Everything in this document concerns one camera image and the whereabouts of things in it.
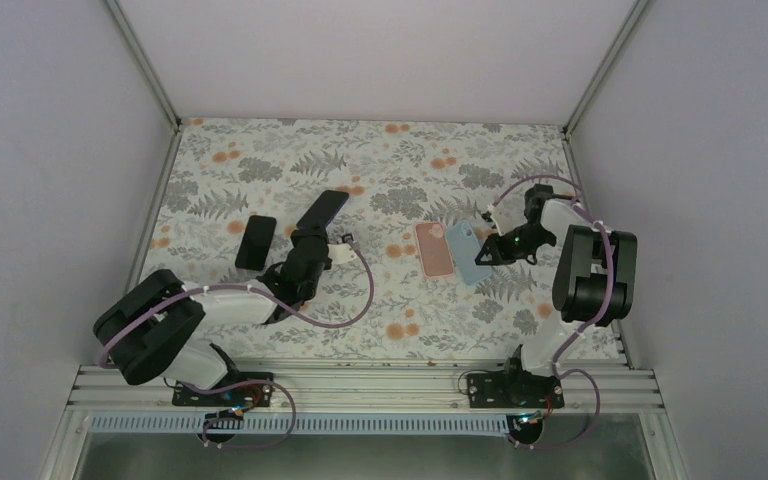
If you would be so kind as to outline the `light blue phone case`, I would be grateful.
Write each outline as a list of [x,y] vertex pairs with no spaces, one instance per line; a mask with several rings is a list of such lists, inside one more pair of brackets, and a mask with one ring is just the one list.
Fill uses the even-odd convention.
[[476,263],[482,244],[468,220],[461,220],[450,227],[445,238],[458,275],[466,286],[476,286],[492,276],[491,266]]

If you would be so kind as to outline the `black phone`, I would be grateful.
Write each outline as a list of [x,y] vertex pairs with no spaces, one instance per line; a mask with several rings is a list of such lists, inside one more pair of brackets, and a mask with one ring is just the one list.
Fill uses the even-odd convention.
[[265,268],[276,226],[277,220],[273,217],[250,217],[234,261],[237,269],[261,271]]
[[347,203],[350,194],[339,190],[322,192],[296,223],[298,230],[325,229]]

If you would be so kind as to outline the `pink phone case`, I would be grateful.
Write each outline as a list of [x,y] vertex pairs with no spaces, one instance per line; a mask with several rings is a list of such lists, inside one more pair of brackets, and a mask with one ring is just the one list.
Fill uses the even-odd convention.
[[454,262],[440,222],[418,223],[414,227],[418,255],[423,274],[428,279],[454,274]]

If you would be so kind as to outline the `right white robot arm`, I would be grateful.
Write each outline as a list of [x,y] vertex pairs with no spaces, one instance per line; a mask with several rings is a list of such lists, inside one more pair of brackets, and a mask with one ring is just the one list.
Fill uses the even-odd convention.
[[562,362],[590,328],[608,327],[631,310],[636,280],[638,238],[593,219],[573,196],[537,184],[524,194],[525,222],[503,229],[489,205],[481,217],[492,225],[475,257],[479,266],[538,263],[544,246],[561,246],[551,289],[552,311],[535,337],[517,348],[521,368],[501,384],[504,399],[525,407],[540,393],[538,376],[555,376]]

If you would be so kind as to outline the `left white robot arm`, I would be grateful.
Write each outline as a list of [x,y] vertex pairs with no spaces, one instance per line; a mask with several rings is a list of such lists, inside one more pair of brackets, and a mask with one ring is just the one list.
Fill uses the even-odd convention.
[[238,370],[219,346],[194,335],[213,324],[273,325],[300,317],[322,273],[334,262],[334,245],[321,225],[291,235],[284,261],[244,284],[189,285],[160,269],[130,290],[94,323],[102,346],[98,361],[129,385],[166,377],[195,387],[215,405],[238,391]]

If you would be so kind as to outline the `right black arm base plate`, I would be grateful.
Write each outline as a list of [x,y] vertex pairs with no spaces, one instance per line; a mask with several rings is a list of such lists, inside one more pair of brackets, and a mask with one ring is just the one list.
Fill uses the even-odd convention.
[[465,376],[465,392],[472,409],[522,408],[560,409],[565,399],[556,377],[527,371],[471,371]]

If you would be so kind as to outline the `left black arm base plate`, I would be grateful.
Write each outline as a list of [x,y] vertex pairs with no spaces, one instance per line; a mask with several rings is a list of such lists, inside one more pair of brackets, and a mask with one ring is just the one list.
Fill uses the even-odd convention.
[[234,388],[211,394],[197,393],[181,382],[177,382],[171,403],[176,407],[242,407],[243,409],[268,407],[273,391],[271,385],[252,384],[245,387],[238,386],[238,383],[253,380],[273,381],[274,374],[272,372],[253,371],[232,373],[228,379],[223,379],[214,386],[214,389],[229,385],[234,385]]

